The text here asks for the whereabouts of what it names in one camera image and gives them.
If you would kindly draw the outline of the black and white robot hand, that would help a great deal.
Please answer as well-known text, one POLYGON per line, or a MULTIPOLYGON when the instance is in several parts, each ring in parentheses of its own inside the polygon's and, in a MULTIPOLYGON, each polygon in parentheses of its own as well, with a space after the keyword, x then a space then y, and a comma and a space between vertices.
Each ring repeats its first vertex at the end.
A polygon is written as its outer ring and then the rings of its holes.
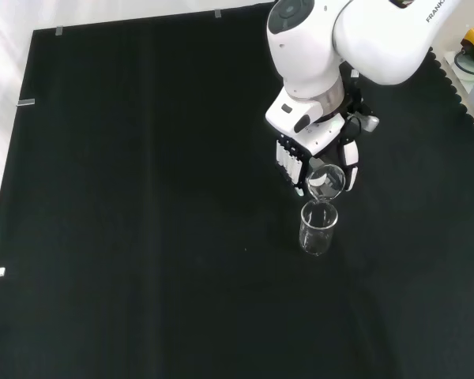
POLYGON ((327 164, 325 157, 336 150, 335 164, 343 171, 342 190, 350 191, 359 172, 359 149, 356 137, 363 122, 356 114, 336 115, 330 120, 313 123, 293 137, 276 136, 276 167, 300 197, 308 193, 309 176, 315 168, 327 164))

